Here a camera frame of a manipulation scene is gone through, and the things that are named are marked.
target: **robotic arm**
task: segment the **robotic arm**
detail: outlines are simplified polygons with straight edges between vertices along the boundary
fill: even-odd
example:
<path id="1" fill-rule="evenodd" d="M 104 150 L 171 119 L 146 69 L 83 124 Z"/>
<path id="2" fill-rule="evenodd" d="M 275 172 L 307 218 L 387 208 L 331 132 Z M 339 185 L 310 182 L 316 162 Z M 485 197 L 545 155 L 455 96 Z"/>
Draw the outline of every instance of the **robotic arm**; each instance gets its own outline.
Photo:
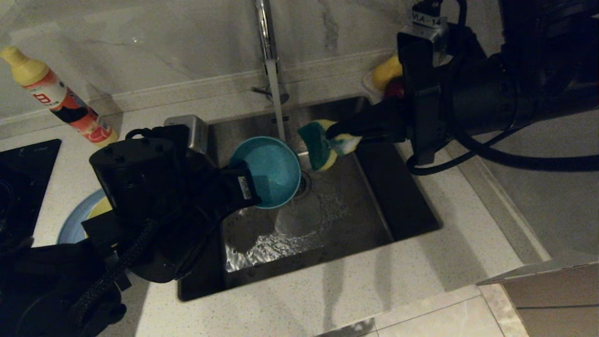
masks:
<path id="1" fill-rule="evenodd" d="M 596 0 L 500 0 L 506 43 L 488 58 L 458 2 L 455 25 L 440 17 L 441 0 L 413 7 L 413 21 L 397 36 L 405 95 L 335 124 L 327 137 L 410 139 L 413 174 L 474 155 L 523 169 L 599 170 L 599 156 L 530 158 L 490 148 L 537 121 L 597 108 Z M 448 64 L 444 55 L 453 56 Z M 221 220 L 261 202 L 246 167 L 219 169 L 188 149 L 191 129 L 135 130 L 92 155 L 113 210 L 83 223 L 88 239 L 0 252 L 1 336 L 96 336 L 126 312 L 125 269 L 153 282 L 185 277 Z M 485 144 L 471 138 L 491 131 L 503 133 Z M 454 139 L 470 152 L 417 167 Z"/>

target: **blue plate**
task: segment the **blue plate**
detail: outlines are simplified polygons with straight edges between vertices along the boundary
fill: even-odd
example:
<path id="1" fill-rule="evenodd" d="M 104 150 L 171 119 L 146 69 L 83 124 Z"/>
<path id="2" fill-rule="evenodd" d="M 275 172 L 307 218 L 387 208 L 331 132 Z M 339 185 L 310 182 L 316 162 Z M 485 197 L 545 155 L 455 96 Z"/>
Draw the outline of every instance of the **blue plate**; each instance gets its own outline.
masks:
<path id="1" fill-rule="evenodd" d="M 256 193 L 262 199 L 257 208 L 283 206 L 300 185 L 300 161 L 295 152 L 279 139 L 254 137 L 245 140 L 233 152 L 230 167 L 245 161 L 252 173 Z"/>
<path id="2" fill-rule="evenodd" d="M 87 220 L 90 212 L 106 195 L 99 189 L 85 198 L 66 219 L 58 235 L 58 243 L 76 243 L 85 239 L 85 231 L 81 222 Z"/>

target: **green scouring pad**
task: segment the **green scouring pad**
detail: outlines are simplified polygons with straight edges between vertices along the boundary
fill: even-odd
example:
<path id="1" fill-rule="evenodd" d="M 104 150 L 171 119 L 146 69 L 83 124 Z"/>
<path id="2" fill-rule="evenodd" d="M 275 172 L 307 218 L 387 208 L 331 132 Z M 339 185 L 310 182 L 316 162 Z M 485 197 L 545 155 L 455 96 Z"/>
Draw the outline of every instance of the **green scouring pad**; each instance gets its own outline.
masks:
<path id="1" fill-rule="evenodd" d="M 333 139 L 326 139 L 326 131 L 336 122 L 318 119 L 298 129 L 298 134 L 308 147 L 310 164 L 314 171 L 329 169 L 338 156 L 355 151 L 362 137 L 344 133 Z"/>

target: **marble backsplash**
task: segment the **marble backsplash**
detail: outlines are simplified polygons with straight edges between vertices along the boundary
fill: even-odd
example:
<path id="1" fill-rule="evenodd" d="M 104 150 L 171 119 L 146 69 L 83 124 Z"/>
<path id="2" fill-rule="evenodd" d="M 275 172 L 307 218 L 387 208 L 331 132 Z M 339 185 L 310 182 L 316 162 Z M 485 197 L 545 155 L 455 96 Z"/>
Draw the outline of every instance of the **marble backsplash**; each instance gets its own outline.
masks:
<path id="1" fill-rule="evenodd" d="M 409 2 L 272 0 L 283 70 L 393 48 Z M 447 3 L 453 17 L 455 5 Z M 476 3 L 471 13 L 483 15 L 468 22 L 491 15 L 498 24 L 495 1 Z M 0 46 L 8 44 L 48 63 L 85 100 L 262 66 L 252 0 L 2 0 Z M 41 109 L 4 64 L 0 102 L 0 121 Z"/>

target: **teal bowl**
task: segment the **teal bowl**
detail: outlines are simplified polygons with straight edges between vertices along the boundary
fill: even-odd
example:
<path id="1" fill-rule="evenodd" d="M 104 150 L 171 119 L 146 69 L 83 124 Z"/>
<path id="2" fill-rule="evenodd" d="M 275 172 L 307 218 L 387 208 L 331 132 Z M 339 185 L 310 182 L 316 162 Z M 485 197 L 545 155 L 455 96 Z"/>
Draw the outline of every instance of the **teal bowl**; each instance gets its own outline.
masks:
<path id="1" fill-rule="evenodd" d="M 256 193 L 262 199 L 257 208 L 277 208 L 294 197 L 300 185 L 300 161 L 287 144 L 272 137 L 247 139 L 237 146 L 229 166 L 242 161 L 247 163 Z"/>

